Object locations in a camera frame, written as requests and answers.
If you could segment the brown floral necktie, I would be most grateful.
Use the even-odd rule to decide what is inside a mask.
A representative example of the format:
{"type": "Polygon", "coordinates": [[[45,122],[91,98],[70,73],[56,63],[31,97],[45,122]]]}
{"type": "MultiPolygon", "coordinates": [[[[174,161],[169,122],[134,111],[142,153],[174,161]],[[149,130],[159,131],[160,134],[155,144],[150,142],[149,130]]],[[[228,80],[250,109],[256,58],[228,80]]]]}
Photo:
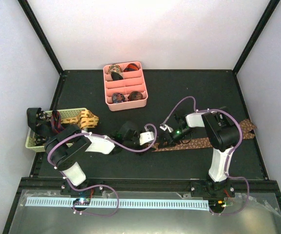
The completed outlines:
{"type": "MultiPolygon", "coordinates": [[[[251,122],[250,119],[241,121],[239,125],[243,132],[243,139],[253,139],[255,137],[253,130],[255,130],[257,127],[251,122]]],[[[154,152],[206,149],[212,147],[213,146],[210,144],[208,137],[191,139],[184,141],[184,143],[179,143],[175,146],[166,148],[159,148],[158,143],[155,143],[153,146],[154,152]]]]}

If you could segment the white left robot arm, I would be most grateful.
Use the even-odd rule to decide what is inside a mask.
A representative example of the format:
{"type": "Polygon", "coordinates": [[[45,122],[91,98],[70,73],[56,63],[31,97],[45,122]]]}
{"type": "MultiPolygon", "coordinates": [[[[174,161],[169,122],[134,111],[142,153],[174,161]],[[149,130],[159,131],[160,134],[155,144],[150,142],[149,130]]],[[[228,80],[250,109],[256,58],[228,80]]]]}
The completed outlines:
{"type": "Polygon", "coordinates": [[[74,124],[50,138],[44,146],[48,162],[59,170],[79,195],[89,189],[86,174],[78,160],[85,152],[104,155],[116,154],[121,149],[133,153],[143,153],[153,148],[156,142],[157,129],[153,124],[145,125],[141,131],[132,122],[127,121],[122,127],[108,135],[98,135],[81,130],[74,124]]]}

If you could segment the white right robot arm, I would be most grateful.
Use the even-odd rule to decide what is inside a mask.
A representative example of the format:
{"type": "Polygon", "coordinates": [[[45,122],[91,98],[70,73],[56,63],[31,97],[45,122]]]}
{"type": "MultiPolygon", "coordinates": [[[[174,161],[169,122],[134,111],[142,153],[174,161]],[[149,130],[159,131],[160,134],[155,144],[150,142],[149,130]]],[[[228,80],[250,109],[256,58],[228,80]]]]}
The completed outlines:
{"type": "Polygon", "coordinates": [[[211,167],[208,171],[211,181],[206,184],[206,192],[210,196],[218,196],[224,190],[222,182],[228,177],[233,152],[243,139],[239,123],[225,106],[219,109],[197,110],[184,115],[176,114],[175,120],[178,127],[174,130],[165,123],[161,125],[163,132],[157,149],[213,148],[211,167]],[[191,138],[184,143],[184,138],[191,136],[195,128],[204,128],[207,137],[191,138]]]}

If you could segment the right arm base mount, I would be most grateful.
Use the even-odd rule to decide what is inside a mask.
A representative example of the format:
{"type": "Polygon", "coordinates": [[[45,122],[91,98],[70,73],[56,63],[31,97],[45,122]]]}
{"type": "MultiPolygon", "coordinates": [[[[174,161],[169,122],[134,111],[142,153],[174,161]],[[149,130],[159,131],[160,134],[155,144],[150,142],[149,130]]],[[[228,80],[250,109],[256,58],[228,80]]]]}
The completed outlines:
{"type": "Polygon", "coordinates": [[[222,182],[213,182],[211,179],[194,180],[190,183],[192,197],[201,197],[208,201],[209,208],[219,215],[224,209],[232,206],[235,193],[229,179],[222,182]]]}

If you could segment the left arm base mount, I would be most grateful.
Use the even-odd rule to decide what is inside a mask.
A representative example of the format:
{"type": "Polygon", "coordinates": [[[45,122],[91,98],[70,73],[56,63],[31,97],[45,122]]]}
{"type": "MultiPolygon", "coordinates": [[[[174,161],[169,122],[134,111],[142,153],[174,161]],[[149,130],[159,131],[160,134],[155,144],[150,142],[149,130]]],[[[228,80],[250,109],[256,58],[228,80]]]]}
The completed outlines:
{"type": "Polygon", "coordinates": [[[64,182],[61,185],[60,195],[74,198],[72,205],[75,204],[75,210],[79,212],[83,212],[87,210],[92,199],[102,197],[102,193],[105,190],[102,186],[94,187],[88,190],[83,190],[92,185],[93,185],[92,183],[83,182],[82,184],[75,186],[75,189],[80,190],[80,191],[76,191],[71,188],[68,182],[64,182]]]}

